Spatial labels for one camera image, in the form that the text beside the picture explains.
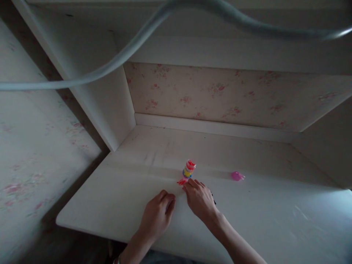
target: black object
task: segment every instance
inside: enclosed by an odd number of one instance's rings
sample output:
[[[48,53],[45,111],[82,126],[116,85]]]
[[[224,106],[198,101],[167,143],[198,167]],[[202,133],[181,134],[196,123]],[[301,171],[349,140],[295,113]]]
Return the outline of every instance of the black object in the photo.
[[[214,195],[212,193],[212,191],[210,191],[210,193],[212,194],[213,200],[214,200]],[[214,200],[214,204],[216,204],[215,200]]]

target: white wooden panel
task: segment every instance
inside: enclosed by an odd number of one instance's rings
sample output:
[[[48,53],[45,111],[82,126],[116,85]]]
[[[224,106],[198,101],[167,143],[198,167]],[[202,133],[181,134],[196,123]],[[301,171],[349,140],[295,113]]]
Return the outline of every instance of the white wooden panel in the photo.
[[[118,39],[122,48],[127,39]],[[151,36],[129,59],[243,70],[352,74],[352,49],[344,40],[289,42],[264,39],[215,39]]]
[[[338,189],[288,144],[137,125],[58,215],[58,225],[127,242],[146,202],[176,195],[153,249],[207,263],[232,263],[193,215],[176,184],[188,158],[233,227],[271,264],[349,264],[352,192]],[[243,181],[231,180],[239,171]]]
[[[352,97],[312,124],[293,146],[344,188],[352,189]]]
[[[64,80],[95,70],[116,54],[107,30],[81,25],[23,0],[13,2]],[[123,67],[93,83],[70,88],[104,142],[115,151],[135,126]]]
[[[322,8],[346,8],[347,1],[343,0],[227,0],[237,8],[294,8],[294,9],[322,9]],[[124,3],[124,4],[140,4],[140,3],[162,3],[166,0],[28,0],[33,4],[67,4],[67,3]]]
[[[298,133],[255,126],[235,125],[177,117],[135,113],[138,125],[173,128],[224,136],[291,143]]]

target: wrist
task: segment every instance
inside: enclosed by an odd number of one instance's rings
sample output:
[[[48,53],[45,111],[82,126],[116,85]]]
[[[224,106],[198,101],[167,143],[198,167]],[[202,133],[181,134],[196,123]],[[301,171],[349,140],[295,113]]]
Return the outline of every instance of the wrist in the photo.
[[[146,247],[151,247],[156,238],[150,235],[148,232],[144,232],[143,230],[138,229],[137,232],[134,234],[133,238],[137,243],[143,244]]]
[[[210,212],[204,219],[202,219],[203,223],[209,227],[209,225],[214,226],[218,225],[221,222],[221,219],[224,215],[216,208],[214,211]]]

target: baseboard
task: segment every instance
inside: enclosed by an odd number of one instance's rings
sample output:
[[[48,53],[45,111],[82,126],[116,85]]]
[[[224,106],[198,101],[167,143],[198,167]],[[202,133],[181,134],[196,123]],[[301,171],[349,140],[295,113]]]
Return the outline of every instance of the baseboard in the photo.
[[[234,125],[178,117],[165,117],[160,115],[135,113],[135,118],[137,125],[148,125],[152,127],[172,128],[283,143],[291,143],[298,134],[296,132],[287,132],[271,128]]]

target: hand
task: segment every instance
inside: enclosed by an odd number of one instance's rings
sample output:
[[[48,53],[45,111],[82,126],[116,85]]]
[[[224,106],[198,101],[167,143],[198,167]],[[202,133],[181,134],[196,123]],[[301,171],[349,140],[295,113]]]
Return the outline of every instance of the hand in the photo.
[[[219,213],[210,190],[197,180],[189,179],[183,190],[187,194],[187,203],[192,212],[204,223]]]
[[[137,234],[153,244],[169,227],[176,197],[162,190],[147,203]]]

